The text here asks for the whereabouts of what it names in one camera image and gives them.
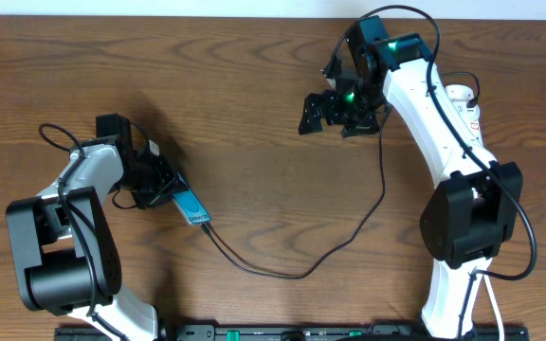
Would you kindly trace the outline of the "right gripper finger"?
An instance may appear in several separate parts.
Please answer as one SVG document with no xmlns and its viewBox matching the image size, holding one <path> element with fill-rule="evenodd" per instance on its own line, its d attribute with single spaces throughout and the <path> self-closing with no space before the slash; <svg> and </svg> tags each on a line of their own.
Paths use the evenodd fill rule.
<svg viewBox="0 0 546 341">
<path fill-rule="evenodd" d="M 302 117 L 298 128 L 300 135 L 309 135 L 322 131 L 321 103 L 322 95 L 316 93 L 311 93 L 304 99 Z"/>
<path fill-rule="evenodd" d="M 376 135 L 379 133 L 379 124 L 374 111 L 366 111 L 349 119 L 343 124 L 341 136 L 343 138 L 363 135 Z"/>
</svg>

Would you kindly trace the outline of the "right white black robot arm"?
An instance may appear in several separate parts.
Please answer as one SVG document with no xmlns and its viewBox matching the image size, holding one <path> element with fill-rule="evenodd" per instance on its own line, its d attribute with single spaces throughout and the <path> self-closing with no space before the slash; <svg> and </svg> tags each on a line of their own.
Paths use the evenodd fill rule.
<svg viewBox="0 0 546 341">
<path fill-rule="evenodd" d="M 382 20 L 357 20 L 342 37 L 354 63 L 345 70 L 333 56 L 323 75 L 329 89 L 308 95 L 299 132 L 337 125 L 343 136 L 380 135 L 383 117 L 396 111 L 423 155 L 434 191 L 420 218 L 433 259 L 423 336 L 474 338 L 472 311 L 490 264 L 513 234 L 523 211 L 523 177 L 515 163 L 500 163 L 482 143 L 474 93 L 444 85 L 437 48 L 417 33 L 392 37 Z"/>
</svg>

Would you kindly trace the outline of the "blue screen Galaxy smartphone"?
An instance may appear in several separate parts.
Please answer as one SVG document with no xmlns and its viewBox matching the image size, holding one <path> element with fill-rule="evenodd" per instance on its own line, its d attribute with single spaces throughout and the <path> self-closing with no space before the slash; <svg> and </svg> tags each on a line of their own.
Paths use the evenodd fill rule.
<svg viewBox="0 0 546 341">
<path fill-rule="evenodd" d="M 211 217 L 185 179 L 179 175 L 178 185 L 182 187 L 172 194 L 172 201 L 189 225 L 211 222 Z"/>
</svg>

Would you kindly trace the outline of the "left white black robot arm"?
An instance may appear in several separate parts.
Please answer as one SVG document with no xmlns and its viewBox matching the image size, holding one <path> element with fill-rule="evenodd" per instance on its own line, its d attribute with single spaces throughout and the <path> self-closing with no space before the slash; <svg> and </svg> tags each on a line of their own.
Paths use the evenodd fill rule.
<svg viewBox="0 0 546 341">
<path fill-rule="evenodd" d="M 8 205 L 11 254 L 27 309 L 81 319 L 112 340 L 174 340 L 158 309 L 123 285 L 102 209 L 110 193 L 123 189 L 138 209 L 190 190 L 154 142 L 135 149 L 135 127 L 119 114 L 103 115 L 95 138 L 71 139 L 69 163 L 53 183 Z"/>
</svg>

